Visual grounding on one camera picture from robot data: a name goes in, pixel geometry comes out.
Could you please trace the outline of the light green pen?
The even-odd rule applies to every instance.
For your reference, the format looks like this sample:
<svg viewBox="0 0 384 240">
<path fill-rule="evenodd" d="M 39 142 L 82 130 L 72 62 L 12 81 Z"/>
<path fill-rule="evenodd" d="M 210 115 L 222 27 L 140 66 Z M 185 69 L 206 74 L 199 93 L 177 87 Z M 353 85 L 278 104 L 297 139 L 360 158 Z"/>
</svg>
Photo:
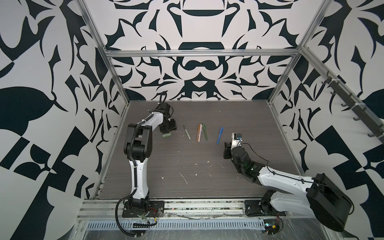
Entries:
<svg viewBox="0 0 384 240">
<path fill-rule="evenodd" d="M 190 134 L 189 134 L 187 128 L 186 128 L 184 125 L 183 125 L 183 128 L 184 128 L 184 131 L 185 131 L 185 133 L 186 133 L 188 139 L 191 140 L 191 136 L 190 136 Z"/>
</svg>

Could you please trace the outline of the blue pen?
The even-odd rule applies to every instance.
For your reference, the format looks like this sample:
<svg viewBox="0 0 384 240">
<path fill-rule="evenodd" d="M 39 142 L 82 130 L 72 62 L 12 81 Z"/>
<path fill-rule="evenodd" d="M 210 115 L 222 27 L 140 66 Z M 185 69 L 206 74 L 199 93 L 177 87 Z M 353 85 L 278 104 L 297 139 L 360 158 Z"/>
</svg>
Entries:
<svg viewBox="0 0 384 240">
<path fill-rule="evenodd" d="M 220 140 L 221 140 L 223 131 L 224 131 L 224 128 L 221 126 L 221 127 L 220 127 L 220 131 L 219 131 L 219 134 L 218 134 L 217 144 L 220 143 Z"/>
</svg>

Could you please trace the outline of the pink pen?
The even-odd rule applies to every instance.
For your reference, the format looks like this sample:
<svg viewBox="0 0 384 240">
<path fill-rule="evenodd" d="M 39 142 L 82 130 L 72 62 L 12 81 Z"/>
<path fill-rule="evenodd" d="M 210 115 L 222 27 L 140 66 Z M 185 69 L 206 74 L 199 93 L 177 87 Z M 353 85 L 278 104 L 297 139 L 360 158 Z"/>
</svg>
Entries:
<svg viewBox="0 0 384 240">
<path fill-rule="evenodd" d="M 200 123 L 198 126 L 198 136 L 197 136 L 197 141 L 200 142 L 202 139 L 202 134 L 203 134 L 203 124 Z"/>
</svg>

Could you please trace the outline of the dark green pen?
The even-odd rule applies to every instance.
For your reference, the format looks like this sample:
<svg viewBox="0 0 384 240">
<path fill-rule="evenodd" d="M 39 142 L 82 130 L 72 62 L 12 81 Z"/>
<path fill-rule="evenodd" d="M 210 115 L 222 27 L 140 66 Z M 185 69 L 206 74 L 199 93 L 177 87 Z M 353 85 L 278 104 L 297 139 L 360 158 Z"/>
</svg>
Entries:
<svg viewBox="0 0 384 240">
<path fill-rule="evenodd" d="M 202 126 L 203 126 L 205 140 L 208 141 L 208 134 L 207 134 L 207 128 L 206 128 L 205 123 L 202 123 Z"/>
</svg>

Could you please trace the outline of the orange pen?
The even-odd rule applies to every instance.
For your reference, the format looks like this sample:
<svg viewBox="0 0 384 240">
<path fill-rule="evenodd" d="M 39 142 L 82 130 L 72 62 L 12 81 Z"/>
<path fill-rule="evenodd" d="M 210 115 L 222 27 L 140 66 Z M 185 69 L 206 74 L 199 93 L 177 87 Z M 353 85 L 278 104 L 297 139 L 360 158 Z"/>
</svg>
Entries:
<svg viewBox="0 0 384 240">
<path fill-rule="evenodd" d="M 197 141 L 200 142 L 201 140 L 201 132 L 202 132 L 202 124 L 198 124 L 198 131 L 197 131 Z"/>
</svg>

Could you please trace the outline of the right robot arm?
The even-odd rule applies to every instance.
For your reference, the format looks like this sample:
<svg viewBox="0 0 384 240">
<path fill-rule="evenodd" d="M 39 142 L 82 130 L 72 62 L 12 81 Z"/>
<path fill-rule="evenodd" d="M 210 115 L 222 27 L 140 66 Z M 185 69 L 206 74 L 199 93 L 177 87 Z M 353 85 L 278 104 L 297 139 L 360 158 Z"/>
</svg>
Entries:
<svg viewBox="0 0 384 240">
<path fill-rule="evenodd" d="M 230 159 L 237 172 L 247 181 L 270 188 L 260 201 L 263 215 L 298 213 L 316 218 L 335 232 L 344 231 L 354 205 L 325 174 L 311 178 L 275 170 L 252 161 L 238 142 L 225 143 L 224 159 Z"/>
</svg>

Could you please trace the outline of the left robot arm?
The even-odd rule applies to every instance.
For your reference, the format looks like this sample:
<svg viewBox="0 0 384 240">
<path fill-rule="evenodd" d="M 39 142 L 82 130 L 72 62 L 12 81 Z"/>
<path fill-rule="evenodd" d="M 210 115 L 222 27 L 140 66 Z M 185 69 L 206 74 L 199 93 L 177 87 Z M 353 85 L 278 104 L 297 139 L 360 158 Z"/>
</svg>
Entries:
<svg viewBox="0 0 384 240">
<path fill-rule="evenodd" d="M 127 231 L 119 221 L 118 210 L 124 204 L 122 216 L 131 217 L 138 214 L 145 217 L 157 209 L 150 209 L 149 187 L 147 183 L 147 166 L 153 150 L 153 131 L 160 129 L 163 135 L 177 129 L 177 124 L 172 119 L 174 109 L 166 103 L 167 92 L 160 93 L 156 108 L 149 110 L 149 115 L 136 124 L 129 124 L 124 144 L 124 154 L 130 162 L 132 174 L 131 193 L 118 200 L 115 207 L 115 220 L 119 230 L 126 236 L 137 238 L 144 235 L 144 231 Z"/>
</svg>

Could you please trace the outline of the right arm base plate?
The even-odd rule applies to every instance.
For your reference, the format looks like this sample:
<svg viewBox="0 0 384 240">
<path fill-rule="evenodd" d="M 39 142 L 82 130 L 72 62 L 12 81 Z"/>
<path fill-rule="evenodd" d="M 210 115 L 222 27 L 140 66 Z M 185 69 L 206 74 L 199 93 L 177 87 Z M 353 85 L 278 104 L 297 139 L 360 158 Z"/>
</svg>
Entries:
<svg viewBox="0 0 384 240">
<path fill-rule="evenodd" d="M 246 200 L 245 214 L 248 217 L 286 216 L 285 212 L 278 212 L 269 202 L 262 200 Z"/>
</svg>

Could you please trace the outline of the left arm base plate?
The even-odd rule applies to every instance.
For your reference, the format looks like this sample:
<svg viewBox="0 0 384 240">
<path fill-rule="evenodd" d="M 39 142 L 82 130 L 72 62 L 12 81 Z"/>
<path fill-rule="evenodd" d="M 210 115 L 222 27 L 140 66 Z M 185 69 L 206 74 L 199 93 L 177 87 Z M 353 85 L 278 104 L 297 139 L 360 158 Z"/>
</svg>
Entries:
<svg viewBox="0 0 384 240">
<path fill-rule="evenodd" d="M 123 218 L 160 217 L 164 212 L 164 201 L 129 200 L 124 203 Z"/>
</svg>

